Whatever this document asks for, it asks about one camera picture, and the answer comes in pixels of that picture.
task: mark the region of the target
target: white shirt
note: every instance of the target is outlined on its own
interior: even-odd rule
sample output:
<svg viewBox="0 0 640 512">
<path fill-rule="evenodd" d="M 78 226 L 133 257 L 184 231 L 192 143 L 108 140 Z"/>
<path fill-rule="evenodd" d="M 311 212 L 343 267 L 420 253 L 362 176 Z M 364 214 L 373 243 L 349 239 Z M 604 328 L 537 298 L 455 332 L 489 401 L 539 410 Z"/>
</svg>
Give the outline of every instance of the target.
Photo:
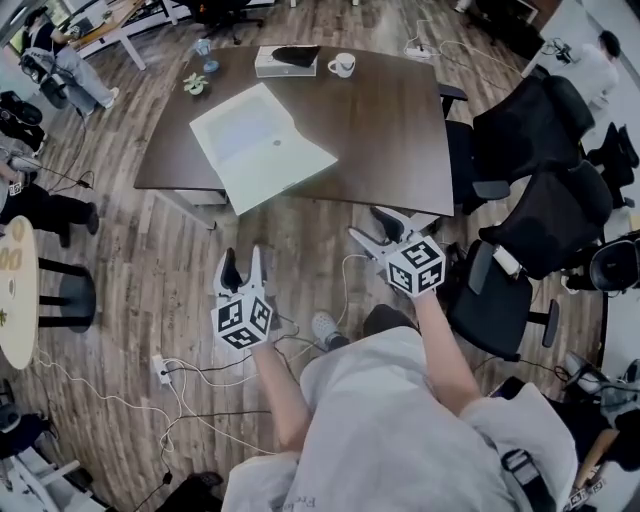
<svg viewBox="0 0 640 512">
<path fill-rule="evenodd" d="M 527 384 L 460 418 L 432 396 L 420 335 L 398 327 L 311 362 L 302 454 L 255 457 L 229 477 L 224 512 L 512 512 L 503 448 L 528 450 L 562 510 L 577 471 L 571 434 Z"/>
<path fill-rule="evenodd" d="M 606 95 L 620 79 L 615 65 L 592 44 L 583 44 L 581 48 L 572 50 L 571 58 L 576 62 L 553 74 L 569 79 L 585 103 L 594 103 L 600 108 L 606 106 Z"/>
</svg>

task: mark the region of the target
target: white sneaker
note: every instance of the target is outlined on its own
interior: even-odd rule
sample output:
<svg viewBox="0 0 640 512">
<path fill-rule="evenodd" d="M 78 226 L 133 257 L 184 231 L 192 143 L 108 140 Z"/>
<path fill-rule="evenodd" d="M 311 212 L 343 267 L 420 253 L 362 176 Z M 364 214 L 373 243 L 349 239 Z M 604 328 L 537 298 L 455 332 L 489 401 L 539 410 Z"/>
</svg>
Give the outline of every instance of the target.
<svg viewBox="0 0 640 512">
<path fill-rule="evenodd" d="M 573 288 L 569 288 L 567 286 L 567 281 L 569 281 L 569 276 L 561 276 L 560 277 L 560 284 L 564 287 L 565 290 L 567 290 L 569 292 L 569 295 L 575 295 L 576 293 L 578 293 L 580 290 L 574 290 Z"/>
<path fill-rule="evenodd" d="M 33 153 L 31 153 L 32 158 L 35 158 L 40 154 L 40 152 L 42 151 L 42 148 L 44 148 L 44 141 L 45 139 L 43 138 L 42 142 L 40 142 L 40 145 L 38 146 L 38 149 L 36 149 Z"/>
<path fill-rule="evenodd" d="M 106 109 L 113 107 L 113 105 L 116 102 L 116 98 L 118 97 L 118 94 L 120 94 L 120 89 L 118 89 L 117 87 L 114 87 L 113 89 L 111 89 L 111 94 L 113 94 L 113 98 L 111 98 L 111 101 L 104 106 L 104 108 Z"/>
<path fill-rule="evenodd" d="M 316 311 L 311 320 L 311 330 L 325 347 L 336 336 L 340 336 L 336 321 L 327 311 Z"/>
</svg>

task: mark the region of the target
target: black office chair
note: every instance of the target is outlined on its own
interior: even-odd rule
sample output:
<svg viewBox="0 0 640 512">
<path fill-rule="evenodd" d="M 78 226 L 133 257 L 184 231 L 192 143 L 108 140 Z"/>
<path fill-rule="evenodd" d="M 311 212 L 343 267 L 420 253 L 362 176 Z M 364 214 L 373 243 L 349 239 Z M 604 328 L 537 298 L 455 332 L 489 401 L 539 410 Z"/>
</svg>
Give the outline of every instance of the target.
<svg viewBox="0 0 640 512">
<path fill-rule="evenodd" d="M 466 98 L 457 88 L 441 88 L 440 95 L 445 115 L 444 107 Z M 575 167 L 580 139 L 593 126 L 578 91 L 558 76 L 525 78 L 502 102 L 477 116 L 473 128 L 447 120 L 454 203 L 470 215 L 487 201 L 507 197 L 511 183 L 529 176 L 541 162 Z"/>
<path fill-rule="evenodd" d="M 244 10 L 251 0 L 180 0 L 178 3 L 189 8 L 196 23 L 202 23 L 211 28 L 205 37 L 210 37 L 219 30 L 230 28 L 233 44 L 242 41 L 236 34 L 236 25 L 240 23 L 255 23 L 258 27 L 264 25 L 262 18 L 248 18 Z"/>
<path fill-rule="evenodd" d="M 509 217 L 481 229 L 481 240 L 466 258 L 456 255 L 455 246 L 448 249 L 453 266 L 442 298 L 453 329 L 486 352 L 518 361 L 526 324 L 534 322 L 545 326 L 542 344 L 550 347 L 558 303 L 552 300 L 547 313 L 530 312 L 529 277 L 538 280 L 560 270 L 570 255 L 598 238 L 611 210 L 607 185 L 589 162 L 575 169 L 557 162 L 542 165 Z M 494 259 L 498 245 L 522 265 L 516 276 L 507 275 Z"/>
<path fill-rule="evenodd" d="M 611 123 L 602 146 L 589 151 L 587 159 L 593 165 L 604 166 L 602 178 L 613 196 L 613 207 L 629 206 L 633 208 L 635 202 L 628 197 L 623 197 L 620 191 L 620 188 L 634 182 L 633 170 L 640 164 L 638 154 L 629 139 L 627 127 L 623 126 L 618 130 L 616 125 Z"/>
</svg>

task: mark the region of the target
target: jeans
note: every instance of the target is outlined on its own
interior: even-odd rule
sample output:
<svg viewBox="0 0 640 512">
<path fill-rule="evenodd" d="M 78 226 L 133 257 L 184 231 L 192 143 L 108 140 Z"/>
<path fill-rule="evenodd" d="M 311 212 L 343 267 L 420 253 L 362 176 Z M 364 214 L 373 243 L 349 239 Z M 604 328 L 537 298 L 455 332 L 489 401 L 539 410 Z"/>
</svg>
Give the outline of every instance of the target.
<svg viewBox="0 0 640 512">
<path fill-rule="evenodd" d="M 365 338 L 396 327 L 411 327 L 418 330 L 407 315 L 386 304 L 378 304 L 364 321 L 362 333 Z M 338 335 L 328 343 L 329 351 L 344 347 L 350 343 L 345 336 Z"/>
</svg>

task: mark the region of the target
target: chair backrest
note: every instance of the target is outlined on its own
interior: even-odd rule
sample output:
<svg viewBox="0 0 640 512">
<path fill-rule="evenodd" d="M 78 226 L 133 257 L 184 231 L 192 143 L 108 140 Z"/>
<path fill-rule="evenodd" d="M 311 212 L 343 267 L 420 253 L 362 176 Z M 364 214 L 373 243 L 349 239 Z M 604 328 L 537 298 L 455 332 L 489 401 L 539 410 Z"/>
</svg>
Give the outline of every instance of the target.
<svg viewBox="0 0 640 512">
<path fill-rule="evenodd" d="M 487 179 L 509 183 L 529 176 L 541 162 L 580 162 L 578 142 L 593 116 L 569 80 L 528 76 L 495 107 L 476 117 L 476 166 Z"/>
<path fill-rule="evenodd" d="M 600 236 L 612 208 L 606 183 L 588 161 L 574 169 L 547 162 L 507 219 L 481 229 L 480 238 L 501 245 L 529 277 L 542 279 Z"/>
</svg>

